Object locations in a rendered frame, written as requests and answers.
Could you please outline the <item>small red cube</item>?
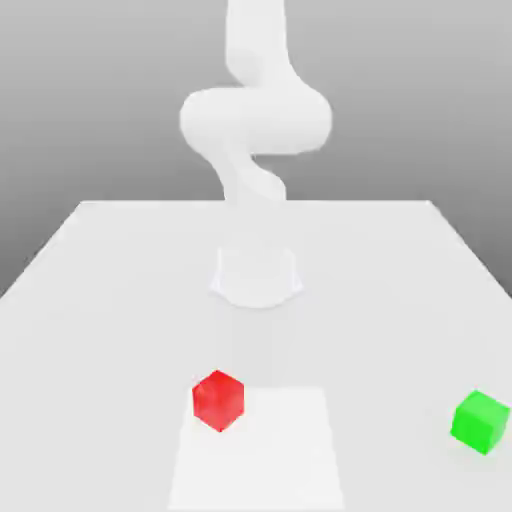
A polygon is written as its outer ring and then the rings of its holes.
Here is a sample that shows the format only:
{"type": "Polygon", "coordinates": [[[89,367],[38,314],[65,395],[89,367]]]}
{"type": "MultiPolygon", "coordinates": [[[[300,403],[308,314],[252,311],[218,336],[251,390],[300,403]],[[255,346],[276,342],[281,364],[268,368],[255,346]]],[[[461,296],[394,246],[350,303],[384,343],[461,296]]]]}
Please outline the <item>small red cube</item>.
{"type": "Polygon", "coordinates": [[[215,370],[192,388],[193,414],[217,432],[245,411],[245,388],[232,376],[215,370]]]}

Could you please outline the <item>small green cube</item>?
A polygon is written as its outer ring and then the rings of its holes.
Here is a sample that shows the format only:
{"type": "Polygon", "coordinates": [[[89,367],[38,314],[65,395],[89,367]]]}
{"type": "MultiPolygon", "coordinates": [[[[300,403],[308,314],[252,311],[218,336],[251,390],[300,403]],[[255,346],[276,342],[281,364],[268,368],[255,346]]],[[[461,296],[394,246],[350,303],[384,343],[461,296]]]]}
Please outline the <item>small green cube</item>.
{"type": "Polygon", "coordinates": [[[510,407],[479,391],[472,391],[455,409],[450,434],[482,455],[501,440],[510,407]]]}

